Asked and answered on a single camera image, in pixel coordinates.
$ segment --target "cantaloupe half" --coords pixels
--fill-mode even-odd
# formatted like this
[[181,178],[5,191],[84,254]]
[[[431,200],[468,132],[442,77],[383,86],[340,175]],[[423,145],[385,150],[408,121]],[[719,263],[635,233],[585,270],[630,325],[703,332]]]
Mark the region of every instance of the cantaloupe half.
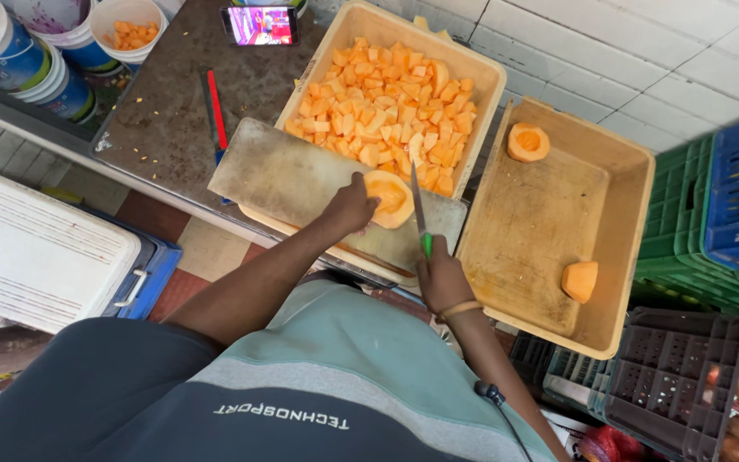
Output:
[[541,160],[549,153],[549,137],[536,125],[516,123],[509,131],[507,153],[520,162]]
[[598,279],[597,261],[579,261],[563,269],[561,286],[572,299],[586,303],[592,297],[594,281]]
[[403,225],[415,211],[412,191],[395,173],[373,170],[364,174],[367,197],[380,197],[372,221],[387,229]]

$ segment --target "wrist bracelet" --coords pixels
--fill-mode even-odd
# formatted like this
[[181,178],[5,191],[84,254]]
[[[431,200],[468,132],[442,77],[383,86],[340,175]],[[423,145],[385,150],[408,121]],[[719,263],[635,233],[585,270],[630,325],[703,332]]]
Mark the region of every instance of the wrist bracelet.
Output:
[[447,308],[437,314],[438,320],[441,320],[442,322],[446,323],[446,320],[450,316],[457,315],[458,313],[462,313],[464,311],[468,310],[474,310],[476,308],[483,308],[484,305],[480,304],[478,300],[471,300],[469,302],[460,302],[454,307]]

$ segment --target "smartphone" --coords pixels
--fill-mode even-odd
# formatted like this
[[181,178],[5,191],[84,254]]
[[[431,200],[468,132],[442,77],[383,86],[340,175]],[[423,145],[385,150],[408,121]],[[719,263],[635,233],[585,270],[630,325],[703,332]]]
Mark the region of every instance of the smartphone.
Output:
[[233,45],[298,45],[294,6],[224,6],[221,19]]

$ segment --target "t-shirt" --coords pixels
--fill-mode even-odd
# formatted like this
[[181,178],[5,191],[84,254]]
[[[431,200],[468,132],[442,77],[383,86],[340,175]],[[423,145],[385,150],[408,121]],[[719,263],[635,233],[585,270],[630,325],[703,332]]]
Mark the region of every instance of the t-shirt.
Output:
[[220,356],[176,326],[68,326],[0,395],[0,460],[523,460],[476,380],[422,321],[316,280]]

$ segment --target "green knife handle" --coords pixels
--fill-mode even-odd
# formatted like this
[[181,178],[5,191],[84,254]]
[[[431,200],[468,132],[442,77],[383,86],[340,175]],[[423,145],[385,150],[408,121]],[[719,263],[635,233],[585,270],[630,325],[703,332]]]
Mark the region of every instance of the green knife handle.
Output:
[[432,258],[432,234],[424,233],[424,235],[421,236],[421,247],[424,247],[424,255],[426,255],[426,259],[429,260]]

